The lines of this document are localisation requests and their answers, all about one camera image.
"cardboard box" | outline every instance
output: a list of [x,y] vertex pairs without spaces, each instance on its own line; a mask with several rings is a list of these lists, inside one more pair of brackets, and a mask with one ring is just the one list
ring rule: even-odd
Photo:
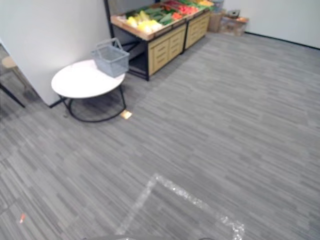
[[219,32],[220,22],[224,15],[225,15],[224,11],[219,13],[212,12],[210,14],[208,32],[213,32],[213,33]]
[[238,18],[229,18],[222,17],[220,22],[219,33],[233,35],[233,36],[242,36],[246,30],[247,23],[249,18],[238,17]]

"black table base ring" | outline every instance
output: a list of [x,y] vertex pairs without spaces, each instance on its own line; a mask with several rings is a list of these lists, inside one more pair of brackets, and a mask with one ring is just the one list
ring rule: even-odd
[[60,95],[59,95],[59,97],[62,99],[63,104],[65,105],[66,109],[68,110],[68,112],[70,113],[70,115],[73,118],[77,119],[80,122],[85,122],[85,123],[100,123],[100,122],[108,121],[110,119],[113,119],[113,118],[119,116],[127,108],[124,93],[123,93],[121,85],[119,85],[117,88],[119,89],[120,95],[121,95],[121,101],[122,101],[121,110],[118,111],[117,113],[113,114],[112,116],[109,116],[109,117],[103,118],[103,119],[98,119],[98,120],[87,120],[87,119],[83,119],[83,118],[78,117],[77,115],[75,115],[75,113],[73,112],[73,109],[72,109],[72,103],[74,102],[75,99],[69,98],[69,102],[67,103],[67,99],[68,99],[67,97],[63,97]]

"basket handle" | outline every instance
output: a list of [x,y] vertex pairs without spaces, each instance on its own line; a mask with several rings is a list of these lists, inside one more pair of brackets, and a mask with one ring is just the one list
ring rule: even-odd
[[108,45],[109,43],[114,43],[114,42],[116,42],[116,44],[118,45],[118,48],[119,48],[119,49],[123,50],[123,47],[121,46],[121,43],[120,43],[119,39],[116,38],[116,37],[111,38],[111,39],[107,39],[107,40],[103,40],[103,41],[97,43],[97,44],[95,45],[95,47],[96,47],[97,49],[99,49],[99,48],[102,48],[102,47]]

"chair leg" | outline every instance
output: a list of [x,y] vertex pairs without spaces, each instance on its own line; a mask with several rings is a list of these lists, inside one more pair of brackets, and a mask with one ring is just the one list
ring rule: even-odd
[[23,105],[18,98],[16,98],[15,95],[12,94],[5,86],[3,86],[0,83],[0,89],[2,89],[10,98],[12,98],[17,104],[19,104],[21,107],[25,108],[25,105]]

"round white table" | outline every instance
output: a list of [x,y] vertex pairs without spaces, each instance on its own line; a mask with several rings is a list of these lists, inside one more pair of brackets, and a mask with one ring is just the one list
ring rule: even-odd
[[[97,69],[96,63],[93,59],[76,62],[72,65],[66,66],[54,75],[51,86],[52,89],[59,95],[70,115],[75,119],[87,122],[98,123],[110,120],[126,109],[126,102],[121,84],[125,79],[125,74],[115,78],[106,75]],[[74,114],[72,111],[72,103],[74,99],[93,98],[112,90],[119,88],[123,108],[116,114],[99,120],[86,120]]]

